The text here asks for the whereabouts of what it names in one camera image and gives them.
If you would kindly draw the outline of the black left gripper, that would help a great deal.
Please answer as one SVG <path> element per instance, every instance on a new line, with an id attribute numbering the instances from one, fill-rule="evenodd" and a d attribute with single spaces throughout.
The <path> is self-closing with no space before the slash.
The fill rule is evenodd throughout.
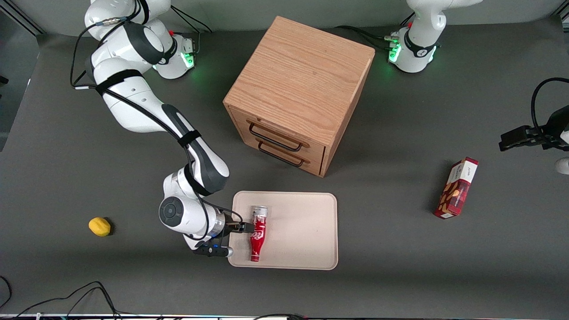
<path id="1" fill-rule="evenodd" d="M 557 148 L 561 151 L 568 151 L 568 142 L 562 139 L 561 134 L 568 129 L 569 106 L 565 106 L 553 112 L 545 125 L 539 126 L 543 136 L 540 136 L 538 129 L 524 125 L 510 130 L 501 135 L 499 142 L 500 151 L 504 152 L 511 148 L 522 146 L 542 146 L 543 150 Z"/>

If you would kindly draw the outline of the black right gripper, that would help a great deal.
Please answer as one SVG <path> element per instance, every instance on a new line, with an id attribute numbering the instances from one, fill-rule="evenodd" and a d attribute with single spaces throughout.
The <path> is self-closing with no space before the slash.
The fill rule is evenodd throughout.
<path id="1" fill-rule="evenodd" d="M 225 218 L 224 229 L 222 230 L 222 237 L 228 236 L 230 233 L 254 233 L 255 225 L 252 223 L 243 223 L 242 217 L 236 215 L 237 219 L 233 219 L 233 213 L 223 213 Z"/>

